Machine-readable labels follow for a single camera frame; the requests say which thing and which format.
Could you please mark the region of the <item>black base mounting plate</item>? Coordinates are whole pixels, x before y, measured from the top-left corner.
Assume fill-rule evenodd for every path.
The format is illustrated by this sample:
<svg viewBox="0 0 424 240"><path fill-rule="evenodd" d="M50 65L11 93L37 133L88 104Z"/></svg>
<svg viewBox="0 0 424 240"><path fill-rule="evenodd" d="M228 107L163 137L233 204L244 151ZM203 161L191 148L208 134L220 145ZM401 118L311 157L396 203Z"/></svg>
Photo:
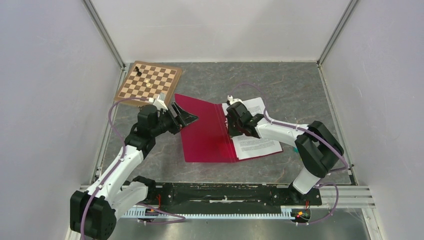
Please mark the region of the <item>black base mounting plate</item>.
<svg viewBox="0 0 424 240"><path fill-rule="evenodd" d="M172 214L278 214L282 206L321 206L320 191L299 195L286 185L256 183L156 182L137 176L148 187L142 202Z"/></svg>

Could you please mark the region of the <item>left aluminium frame post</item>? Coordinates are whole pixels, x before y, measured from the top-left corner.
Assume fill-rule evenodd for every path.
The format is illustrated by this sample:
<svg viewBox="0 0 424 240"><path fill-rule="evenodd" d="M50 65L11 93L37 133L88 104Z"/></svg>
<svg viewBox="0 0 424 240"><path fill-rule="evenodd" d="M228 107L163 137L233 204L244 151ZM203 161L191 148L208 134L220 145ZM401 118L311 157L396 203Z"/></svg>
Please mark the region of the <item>left aluminium frame post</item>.
<svg viewBox="0 0 424 240"><path fill-rule="evenodd" d="M114 44L110 34L108 33L106 26L104 25L98 11L96 10L96 7L92 0L82 0L83 5L85 6L91 20L93 21L94 25L96 26L98 32L100 33L101 37L103 38L107 48L109 49L110 53L112 54L115 62L117 65L124 70L126 67L126 63L124 62L123 58L121 57L116 45Z"/></svg>

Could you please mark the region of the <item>wooden chessboard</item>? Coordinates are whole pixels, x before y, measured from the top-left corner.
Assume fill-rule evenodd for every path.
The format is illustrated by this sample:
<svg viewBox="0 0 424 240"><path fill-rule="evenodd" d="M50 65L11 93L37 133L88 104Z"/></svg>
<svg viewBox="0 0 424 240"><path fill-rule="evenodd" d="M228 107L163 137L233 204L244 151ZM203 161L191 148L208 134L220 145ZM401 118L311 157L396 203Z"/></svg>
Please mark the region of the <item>wooden chessboard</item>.
<svg viewBox="0 0 424 240"><path fill-rule="evenodd" d="M150 98L159 97L168 105L182 73L183 70L180 67L135 61L115 94L114 100L128 98L123 102L124 104L139 107L149 104Z"/></svg>

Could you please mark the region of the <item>aluminium frame post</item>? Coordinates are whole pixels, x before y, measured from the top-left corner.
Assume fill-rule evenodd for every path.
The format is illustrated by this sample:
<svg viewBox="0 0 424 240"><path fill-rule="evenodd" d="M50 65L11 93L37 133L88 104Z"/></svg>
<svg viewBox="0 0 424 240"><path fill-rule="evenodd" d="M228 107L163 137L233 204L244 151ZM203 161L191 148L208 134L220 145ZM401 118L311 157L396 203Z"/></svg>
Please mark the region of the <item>aluminium frame post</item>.
<svg viewBox="0 0 424 240"><path fill-rule="evenodd" d="M332 34L330 35L330 38L328 39L326 45L323 48L323 51L321 52L318 60L316 61L317 67L321 68L323 63L325 62L326 58L328 57L330 51L332 50L334 44L338 40L340 34L342 33L345 25L349 21L352 13L354 12L357 4L359 3L359 0L350 0L348 2L347 7L345 8L344 12L342 13L338 23L336 24L336 27L334 28Z"/></svg>
<svg viewBox="0 0 424 240"><path fill-rule="evenodd" d="M126 63L124 62L123 58L121 57L116 45L114 44L110 34L108 33L106 26L104 25L98 11L96 10L96 7L92 0L82 0L83 5L85 6L91 20L93 21L94 25L96 26L98 32L100 33L101 37L103 38L107 48L109 49L110 53L112 54L115 62L117 65L124 70L126 67Z"/></svg>

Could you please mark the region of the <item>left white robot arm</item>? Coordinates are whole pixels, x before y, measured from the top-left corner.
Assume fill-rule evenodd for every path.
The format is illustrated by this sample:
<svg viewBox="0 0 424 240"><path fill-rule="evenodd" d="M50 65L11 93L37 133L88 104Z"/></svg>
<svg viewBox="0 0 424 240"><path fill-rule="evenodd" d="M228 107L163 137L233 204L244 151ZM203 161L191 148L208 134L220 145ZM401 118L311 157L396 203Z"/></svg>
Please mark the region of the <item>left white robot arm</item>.
<svg viewBox="0 0 424 240"><path fill-rule="evenodd" d="M70 198L69 228L81 237L107 240L117 221L135 204L153 203L155 188L135 180L122 188L130 173L142 163L156 144L156 137L173 135L198 120L173 102L172 109L154 104L139 109L137 122L131 127L112 164L86 190L75 191Z"/></svg>

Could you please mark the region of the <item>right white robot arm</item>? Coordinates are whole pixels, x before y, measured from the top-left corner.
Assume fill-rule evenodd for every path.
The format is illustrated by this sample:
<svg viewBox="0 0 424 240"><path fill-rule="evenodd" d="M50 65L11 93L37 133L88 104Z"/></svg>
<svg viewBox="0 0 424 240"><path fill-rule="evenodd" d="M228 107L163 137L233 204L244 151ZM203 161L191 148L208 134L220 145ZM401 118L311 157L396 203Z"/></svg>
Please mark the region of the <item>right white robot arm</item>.
<svg viewBox="0 0 424 240"><path fill-rule="evenodd" d="M293 124L272 120L266 112L252 114L241 100L228 100L226 118L231 137L244 135L290 145L298 150L303 169L289 185L289 199L302 204L310 190L330 173L338 161L347 168L344 149L320 121Z"/></svg>

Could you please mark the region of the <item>red clip file folder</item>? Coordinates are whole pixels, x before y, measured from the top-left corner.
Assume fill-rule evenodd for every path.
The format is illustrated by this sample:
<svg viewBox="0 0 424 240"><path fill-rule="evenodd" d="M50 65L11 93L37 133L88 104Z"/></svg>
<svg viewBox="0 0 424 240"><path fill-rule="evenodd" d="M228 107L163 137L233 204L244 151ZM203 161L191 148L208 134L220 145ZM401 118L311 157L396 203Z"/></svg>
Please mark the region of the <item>red clip file folder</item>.
<svg viewBox="0 0 424 240"><path fill-rule="evenodd" d="M176 103L198 120L185 127L180 135L187 163L231 163L222 157L220 143L226 133L226 115L222 104L175 94Z"/></svg>

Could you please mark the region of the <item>black chess piece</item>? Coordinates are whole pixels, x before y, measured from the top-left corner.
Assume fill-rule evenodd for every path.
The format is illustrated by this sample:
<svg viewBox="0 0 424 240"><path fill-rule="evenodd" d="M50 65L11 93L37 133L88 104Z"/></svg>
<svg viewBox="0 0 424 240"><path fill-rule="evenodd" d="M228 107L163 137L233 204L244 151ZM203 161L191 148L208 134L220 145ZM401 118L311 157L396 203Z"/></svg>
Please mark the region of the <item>black chess piece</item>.
<svg viewBox="0 0 424 240"><path fill-rule="evenodd" d="M135 67L134 67L134 69L135 69L135 71L136 71L136 75L137 75L137 76L141 76L141 75L142 75L142 72L140 71L140 69L139 69L139 67L138 67L138 66L135 66Z"/></svg>

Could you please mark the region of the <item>printed text paper sheet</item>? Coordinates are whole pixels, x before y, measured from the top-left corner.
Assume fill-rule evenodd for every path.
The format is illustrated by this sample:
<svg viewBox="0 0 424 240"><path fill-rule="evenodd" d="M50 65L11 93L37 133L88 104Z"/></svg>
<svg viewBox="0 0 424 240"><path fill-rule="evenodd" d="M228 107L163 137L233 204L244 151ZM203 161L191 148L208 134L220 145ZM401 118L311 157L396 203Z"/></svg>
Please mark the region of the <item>printed text paper sheet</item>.
<svg viewBox="0 0 424 240"><path fill-rule="evenodd" d="M222 109L227 115L227 103L222 104ZM219 153L228 163L236 163L240 161L261 158L283 152L280 143L276 140L266 138L255 138L251 136L235 136L230 137L228 133L227 118L225 120L226 132L223 142L219 144Z"/></svg>

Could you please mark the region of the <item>right aluminium frame post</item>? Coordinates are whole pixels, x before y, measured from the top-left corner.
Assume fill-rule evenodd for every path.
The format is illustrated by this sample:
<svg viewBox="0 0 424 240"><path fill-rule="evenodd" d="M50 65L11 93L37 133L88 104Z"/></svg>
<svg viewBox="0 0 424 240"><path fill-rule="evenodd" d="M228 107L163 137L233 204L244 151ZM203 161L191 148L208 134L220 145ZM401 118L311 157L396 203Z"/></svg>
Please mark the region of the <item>right aluminium frame post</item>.
<svg viewBox="0 0 424 240"><path fill-rule="evenodd" d="M342 13L338 23L336 24L336 27L334 28L332 34L330 35L330 38L328 39L326 45L323 48L323 51L321 52L318 60L316 61L317 67L321 68L323 63L325 62L326 58L328 57L330 51L332 50L334 44L338 40L340 34L342 33L345 25L349 21L352 13L354 12L357 4L359 3L359 0L350 0L348 2L347 7L345 8L344 12Z"/></svg>

